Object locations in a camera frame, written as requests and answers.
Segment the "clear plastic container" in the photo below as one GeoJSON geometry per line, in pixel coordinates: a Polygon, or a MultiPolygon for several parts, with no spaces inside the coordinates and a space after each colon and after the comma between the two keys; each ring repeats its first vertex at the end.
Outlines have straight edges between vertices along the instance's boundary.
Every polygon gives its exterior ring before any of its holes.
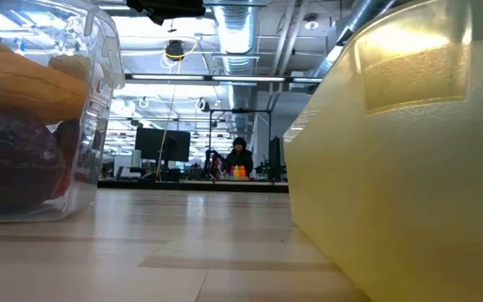
{"type": "Polygon", "coordinates": [[[114,22],[87,1],[0,1],[0,221],[94,200],[120,54],[114,22]]]}

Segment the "bottle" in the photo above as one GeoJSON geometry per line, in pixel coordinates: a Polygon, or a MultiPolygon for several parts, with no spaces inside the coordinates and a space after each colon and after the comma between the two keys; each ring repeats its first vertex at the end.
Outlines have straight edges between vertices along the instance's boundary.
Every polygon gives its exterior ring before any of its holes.
{"type": "Polygon", "coordinates": [[[240,167],[236,166],[234,168],[234,180],[238,180],[240,178],[240,167]]]}
{"type": "Polygon", "coordinates": [[[245,180],[247,177],[247,172],[245,171],[245,166],[240,167],[240,179],[245,180]]]}

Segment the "wooden floor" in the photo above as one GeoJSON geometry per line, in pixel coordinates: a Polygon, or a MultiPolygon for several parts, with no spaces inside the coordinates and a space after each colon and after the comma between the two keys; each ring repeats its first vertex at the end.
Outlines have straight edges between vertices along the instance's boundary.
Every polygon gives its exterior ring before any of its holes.
{"type": "Polygon", "coordinates": [[[288,195],[99,190],[62,222],[0,225],[0,301],[367,302],[288,195]]]}

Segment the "person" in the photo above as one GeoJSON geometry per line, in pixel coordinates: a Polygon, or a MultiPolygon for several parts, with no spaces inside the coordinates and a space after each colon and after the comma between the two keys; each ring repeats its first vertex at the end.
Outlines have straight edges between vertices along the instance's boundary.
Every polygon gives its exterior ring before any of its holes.
{"type": "Polygon", "coordinates": [[[247,150],[247,142],[243,138],[236,138],[232,143],[234,149],[223,160],[221,169],[230,172],[232,167],[243,166],[247,175],[252,171],[252,152],[247,150]]]}

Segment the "yellow plastic container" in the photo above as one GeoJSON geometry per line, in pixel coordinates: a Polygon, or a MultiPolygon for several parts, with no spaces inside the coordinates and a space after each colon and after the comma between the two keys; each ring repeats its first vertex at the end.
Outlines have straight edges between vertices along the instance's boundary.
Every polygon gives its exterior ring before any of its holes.
{"type": "Polygon", "coordinates": [[[483,1],[368,24],[285,145],[295,222],[374,302],[483,301],[483,1]]]}

